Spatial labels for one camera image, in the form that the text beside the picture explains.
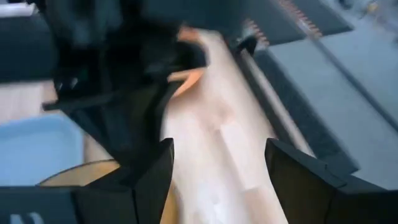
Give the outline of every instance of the black machine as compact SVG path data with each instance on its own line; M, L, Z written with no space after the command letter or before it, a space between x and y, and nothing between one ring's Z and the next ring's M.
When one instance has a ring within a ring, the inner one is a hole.
M253 54L256 38L237 41L245 1L27 2L37 15L0 19L0 82L52 79L58 101L44 109L62 110L121 166L84 187L0 187L0 223L158 224L174 162L173 140L159 141L162 117L181 85L167 77L206 65L177 34L182 25L217 30L235 58ZM394 192L276 140L266 161L290 223L397 221Z

